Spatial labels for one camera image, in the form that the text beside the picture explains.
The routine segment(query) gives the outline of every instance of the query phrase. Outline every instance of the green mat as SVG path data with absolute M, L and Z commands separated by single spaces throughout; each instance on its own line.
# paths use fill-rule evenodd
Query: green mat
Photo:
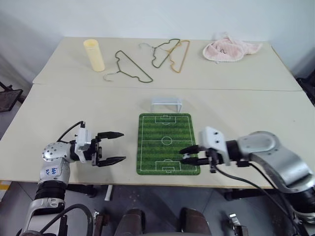
M 183 165 L 179 151 L 195 144 L 189 114 L 148 113 L 139 116 L 137 173 L 198 175 L 199 166 Z

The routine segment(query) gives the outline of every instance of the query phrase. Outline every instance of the beige table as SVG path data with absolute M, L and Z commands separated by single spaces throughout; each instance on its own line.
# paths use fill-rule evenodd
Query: beige table
M 197 133 L 209 125 L 235 139 L 257 130 L 275 133 L 315 171 L 315 111 L 302 91 L 252 91 L 206 89 L 142 89 L 33 85 L 30 94 L 0 141 L 0 179 L 37 181 L 42 149 L 73 123 L 84 120 L 93 135 L 119 131 L 124 137 L 104 141 L 104 156 L 125 155 L 117 165 L 98 168 L 71 164 L 70 183 L 161 184 L 211 187 L 247 187 L 246 184 L 209 173 L 198 176 L 140 176 L 136 173 L 138 117 L 150 111 L 153 96 L 177 96 L 183 113 L 190 113 Z M 157 107 L 157 112 L 172 112 Z M 65 140 L 73 138 L 71 133 Z M 267 187 L 251 168 L 223 167 L 232 175 Z
M 106 71 L 94 72 L 83 47 L 86 38 L 65 37 L 47 62 L 34 84 L 102 86 L 121 88 L 162 88 L 162 89 L 248 89 L 301 91 L 293 76 L 283 65 L 269 43 L 264 42 L 261 50 L 254 55 L 247 55 L 241 61 L 219 64 L 204 59 L 203 48 L 208 40 L 192 40 L 183 71 L 180 74 L 170 69 L 166 61 L 160 69 L 151 65 L 152 49 L 147 46 L 139 48 L 142 42 L 156 46 L 167 39 L 130 39 L 130 38 L 96 38 L 105 60 Z M 149 84 L 140 83 L 137 79 L 123 74 L 108 77 L 113 82 L 106 82 L 103 75 L 117 71 L 114 57 L 118 50 L 123 50 L 137 62 L 153 79 Z M 180 64 L 180 56 L 185 48 L 180 47 L 173 53 L 173 58 Z M 158 50 L 158 60 L 165 56 Z M 122 70 L 148 80 L 144 74 L 135 69 L 126 57 L 121 58 Z

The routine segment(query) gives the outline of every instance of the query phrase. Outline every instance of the pink towel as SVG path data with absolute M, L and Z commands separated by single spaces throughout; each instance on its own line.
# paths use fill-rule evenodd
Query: pink towel
M 208 44 L 203 49 L 203 56 L 214 61 L 238 61 L 246 54 L 259 51 L 262 44 L 251 44 L 241 40 L 234 40 L 227 36 L 221 40 Z

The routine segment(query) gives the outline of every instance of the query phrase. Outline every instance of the yellow cylinder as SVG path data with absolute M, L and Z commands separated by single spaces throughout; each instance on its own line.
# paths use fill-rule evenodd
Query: yellow cylinder
M 105 70 L 105 65 L 100 52 L 98 41 L 95 39 L 88 39 L 83 42 L 84 48 L 87 51 L 92 68 L 94 71 L 100 72 Z

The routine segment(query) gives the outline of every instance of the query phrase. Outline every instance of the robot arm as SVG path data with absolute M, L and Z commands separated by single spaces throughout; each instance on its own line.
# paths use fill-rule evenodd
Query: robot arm
M 62 141 L 62 137 L 76 125 L 80 128 L 73 141 Z M 109 166 L 123 161 L 126 157 L 109 157 L 102 159 L 102 147 L 99 143 L 102 139 L 114 139 L 123 136 L 118 132 L 98 133 L 95 139 L 85 129 L 83 121 L 69 128 L 55 143 L 47 145 L 43 152 L 43 167 L 40 171 L 38 188 L 34 201 L 32 201 L 22 236 L 42 235 L 38 234 L 48 222 L 64 210 L 64 194 L 70 177 L 70 163 L 81 161 L 86 163 L 91 160 L 93 166 Z M 66 235 L 66 217 L 61 217 L 45 233 L 56 236 Z
M 301 220 L 315 224 L 315 176 L 297 154 L 281 145 L 274 134 L 258 131 L 226 142 L 220 131 L 206 127 L 200 132 L 200 140 L 201 145 L 180 151 L 184 155 L 183 164 L 210 164 L 210 172 L 215 173 L 217 164 L 229 166 L 230 161 L 236 161 L 238 167 L 246 167 L 250 161 L 256 162 L 284 193 L 295 214 Z M 205 151 L 206 158 L 190 157 L 200 151 Z

